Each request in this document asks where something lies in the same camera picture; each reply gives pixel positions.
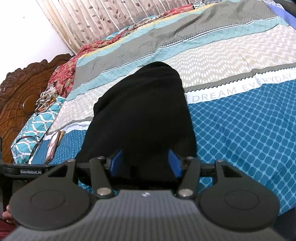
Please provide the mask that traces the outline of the left hand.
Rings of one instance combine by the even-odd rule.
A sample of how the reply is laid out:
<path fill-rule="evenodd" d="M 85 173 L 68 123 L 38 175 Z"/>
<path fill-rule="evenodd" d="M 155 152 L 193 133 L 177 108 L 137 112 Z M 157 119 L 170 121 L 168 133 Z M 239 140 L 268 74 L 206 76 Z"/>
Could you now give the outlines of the left hand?
<path fill-rule="evenodd" d="M 3 219 L 5 222 L 7 222 L 9 224 L 12 224 L 12 225 L 16 224 L 14 218 L 11 215 L 9 205 L 6 207 L 6 211 L 3 212 Z"/>

